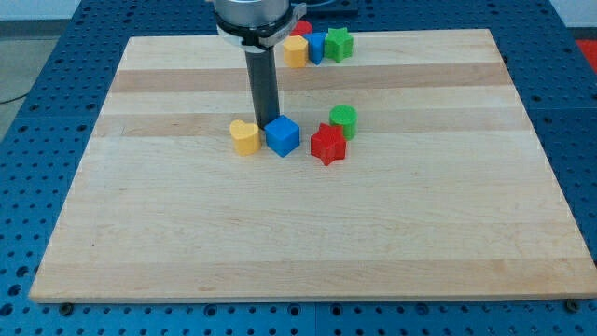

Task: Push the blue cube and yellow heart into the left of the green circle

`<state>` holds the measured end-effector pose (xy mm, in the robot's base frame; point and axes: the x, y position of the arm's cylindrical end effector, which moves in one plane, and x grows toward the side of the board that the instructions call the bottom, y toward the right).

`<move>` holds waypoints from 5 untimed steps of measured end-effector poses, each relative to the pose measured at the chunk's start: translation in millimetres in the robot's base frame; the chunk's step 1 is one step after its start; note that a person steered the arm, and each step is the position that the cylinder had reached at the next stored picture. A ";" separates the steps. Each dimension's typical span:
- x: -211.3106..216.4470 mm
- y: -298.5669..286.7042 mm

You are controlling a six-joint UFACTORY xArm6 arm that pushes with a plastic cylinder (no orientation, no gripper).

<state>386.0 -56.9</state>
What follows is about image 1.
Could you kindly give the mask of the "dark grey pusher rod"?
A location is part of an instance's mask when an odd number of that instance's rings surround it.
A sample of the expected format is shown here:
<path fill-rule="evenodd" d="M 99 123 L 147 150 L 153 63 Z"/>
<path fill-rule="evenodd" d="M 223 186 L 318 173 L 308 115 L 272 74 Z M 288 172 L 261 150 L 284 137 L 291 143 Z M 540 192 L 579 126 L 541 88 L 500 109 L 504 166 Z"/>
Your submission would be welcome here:
<path fill-rule="evenodd" d="M 246 52 L 245 60 L 257 126 L 264 129 L 280 116 L 274 49 Z"/>

